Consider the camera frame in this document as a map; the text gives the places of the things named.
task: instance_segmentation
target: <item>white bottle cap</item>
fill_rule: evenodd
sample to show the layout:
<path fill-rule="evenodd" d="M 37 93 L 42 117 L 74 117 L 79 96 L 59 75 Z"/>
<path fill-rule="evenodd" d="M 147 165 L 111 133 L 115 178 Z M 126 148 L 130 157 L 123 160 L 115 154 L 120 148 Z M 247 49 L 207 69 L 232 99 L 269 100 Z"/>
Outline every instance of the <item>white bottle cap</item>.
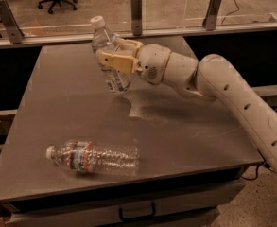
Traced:
<path fill-rule="evenodd" d="M 51 146 L 51 147 L 48 147 L 48 149 L 46 150 L 46 153 L 45 153 L 45 156 L 47 159 L 50 159 L 52 160 L 53 157 L 52 157 L 52 150 L 55 146 Z"/>
<path fill-rule="evenodd" d="M 96 16 L 96 17 L 92 18 L 91 24 L 92 24 L 93 29 L 99 29 L 106 25 L 102 16 Z"/>

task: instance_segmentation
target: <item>white robotic arm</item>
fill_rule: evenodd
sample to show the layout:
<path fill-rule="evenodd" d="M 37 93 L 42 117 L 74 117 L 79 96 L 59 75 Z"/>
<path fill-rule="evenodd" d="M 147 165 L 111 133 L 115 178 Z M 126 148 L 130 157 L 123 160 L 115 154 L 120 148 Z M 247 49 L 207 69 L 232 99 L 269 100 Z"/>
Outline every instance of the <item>white robotic arm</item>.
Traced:
<path fill-rule="evenodd" d="M 277 174 L 277 113 L 219 55 L 196 58 L 169 48 L 124 41 L 117 53 L 103 52 L 99 62 L 116 70 L 136 72 L 151 84 L 171 86 L 180 96 L 211 102 L 219 99 L 236 117 Z"/>

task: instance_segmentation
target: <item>floor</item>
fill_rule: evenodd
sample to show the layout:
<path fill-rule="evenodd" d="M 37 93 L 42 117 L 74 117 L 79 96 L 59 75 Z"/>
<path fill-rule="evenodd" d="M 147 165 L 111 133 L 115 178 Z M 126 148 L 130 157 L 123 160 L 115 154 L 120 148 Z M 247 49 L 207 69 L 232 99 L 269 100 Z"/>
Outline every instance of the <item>floor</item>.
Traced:
<path fill-rule="evenodd" d="M 130 0 L 78 0 L 78 9 L 68 5 L 54 7 L 48 14 L 47 5 L 38 9 L 40 0 L 7 0 L 19 27 L 26 36 L 43 36 L 92 32 L 90 19 L 103 15 L 116 31 L 130 30 Z M 144 29 L 199 27 L 209 0 L 143 0 Z M 277 0 L 222 0 L 218 24 L 268 22 L 277 14 Z M 253 177 L 255 168 L 245 173 Z M 255 181 L 227 205 L 218 207 L 220 216 L 211 227 L 270 227 L 277 226 L 277 176 L 261 166 Z"/>

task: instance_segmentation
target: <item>black handle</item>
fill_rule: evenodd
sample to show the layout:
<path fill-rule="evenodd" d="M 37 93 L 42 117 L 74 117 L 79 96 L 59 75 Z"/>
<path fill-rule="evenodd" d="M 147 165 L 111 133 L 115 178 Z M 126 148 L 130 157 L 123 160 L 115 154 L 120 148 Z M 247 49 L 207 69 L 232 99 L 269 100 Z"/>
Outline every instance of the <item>black handle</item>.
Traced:
<path fill-rule="evenodd" d="M 124 218 L 122 211 L 123 211 L 122 208 L 119 208 L 119 218 L 122 221 L 124 221 L 124 222 L 134 222 L 134 221 L 140 221 L 140 220 L 146 220 L 146 219 L 154 218 L 154 216 L 156 215 L 156 206 L 155 206 L 155 203 L 153 202 L 151 204 L 151 214 L 149 214 L 147 216 L 140 216 L 140 217 L 134 217 L 134 218 Z"/>

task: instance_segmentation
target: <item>upright bottle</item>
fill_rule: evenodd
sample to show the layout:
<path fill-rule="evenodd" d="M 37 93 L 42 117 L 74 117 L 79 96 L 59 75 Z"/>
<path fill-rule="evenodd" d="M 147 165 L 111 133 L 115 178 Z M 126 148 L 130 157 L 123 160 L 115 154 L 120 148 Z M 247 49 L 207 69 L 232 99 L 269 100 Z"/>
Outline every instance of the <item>upright bottle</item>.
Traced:
<path fill-rule="evenodd" d="M 119 48 L 118 37 L 106 27 L 103 17 L 94 17 L 91 19 L 91 24 L 95 30 L 92 40 L 93 52 L 96 54 L 102 50 L 117 51 Z M 128 90 L 130 87 L 130 76 L 128 74 L 118 72 L 102 64 L 99 65 L 111 92 L 122 93 Z"/>
<path fill-rule="evenodd" d="M 68 140 L 51 146 L 46 157 L 69 170 L 86 173 L 132 176 L 138 170 L 138 148 L 95 143 L 89 140 Z"/>

